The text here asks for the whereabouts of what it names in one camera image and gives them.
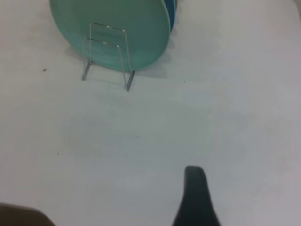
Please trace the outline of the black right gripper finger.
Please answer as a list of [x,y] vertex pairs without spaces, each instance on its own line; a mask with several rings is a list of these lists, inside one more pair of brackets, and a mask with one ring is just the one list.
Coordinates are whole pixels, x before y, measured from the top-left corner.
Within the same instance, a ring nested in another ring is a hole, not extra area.
[[184,191],[173,222],[174,226],[219,226],[204,170],[187,166],[184,171]]

